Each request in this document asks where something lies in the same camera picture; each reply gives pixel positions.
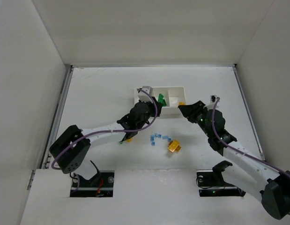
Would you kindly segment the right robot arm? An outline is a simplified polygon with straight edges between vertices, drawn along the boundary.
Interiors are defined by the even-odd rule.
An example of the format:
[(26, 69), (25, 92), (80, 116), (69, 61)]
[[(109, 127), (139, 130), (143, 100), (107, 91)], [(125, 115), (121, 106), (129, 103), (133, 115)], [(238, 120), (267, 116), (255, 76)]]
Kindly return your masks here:
[(178, 106), (183, 117), (198, 124), (208, 138), (212, 150), (225, 158), (212, 170), (218, 182), (232, 184), (257, 199), (273, 218), (290, 215), (290, 171), (283, 171), (256, 158), (225, 129), (223, 114), (212, 105), (198, 101)]

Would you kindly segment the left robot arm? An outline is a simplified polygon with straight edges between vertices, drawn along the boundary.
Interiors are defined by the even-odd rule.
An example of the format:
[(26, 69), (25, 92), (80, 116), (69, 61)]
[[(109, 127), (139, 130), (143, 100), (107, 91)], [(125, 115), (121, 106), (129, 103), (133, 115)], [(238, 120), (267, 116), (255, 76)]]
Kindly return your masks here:
[(52, 169), (74, 174), (88, 182), (99, 180), (99, 169), (93, 161), (85, 159), (91, 147), (112, 142), (124, 142), (148, 128), (161, 113), (162, 104), (154, 97), (139, 101), (128, 114), (110, 125), (92, 129), (69, 126), (49, 148), (54, 160)]

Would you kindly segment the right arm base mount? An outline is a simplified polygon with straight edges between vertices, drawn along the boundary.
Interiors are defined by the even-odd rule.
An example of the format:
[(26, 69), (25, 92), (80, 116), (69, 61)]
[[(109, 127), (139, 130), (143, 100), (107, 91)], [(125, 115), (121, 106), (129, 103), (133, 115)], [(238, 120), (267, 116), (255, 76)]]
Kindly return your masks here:
[(246, 192), (224, 181), (222, 172), (232, 166), (228, 161), (216, 164), (211, 170), (197, 170), (196, 184), (200, 197), (244, 197)]

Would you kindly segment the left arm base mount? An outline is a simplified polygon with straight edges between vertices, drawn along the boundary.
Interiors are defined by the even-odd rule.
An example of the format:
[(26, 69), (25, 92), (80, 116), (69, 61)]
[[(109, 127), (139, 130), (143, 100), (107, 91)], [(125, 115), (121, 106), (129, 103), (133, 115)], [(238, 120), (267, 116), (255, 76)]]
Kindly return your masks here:
[(70, 173), (72, 179), (70, 197), (113, 197), (114, 171), (99, 170), (93, 161), (79, 167), (83, 174)]

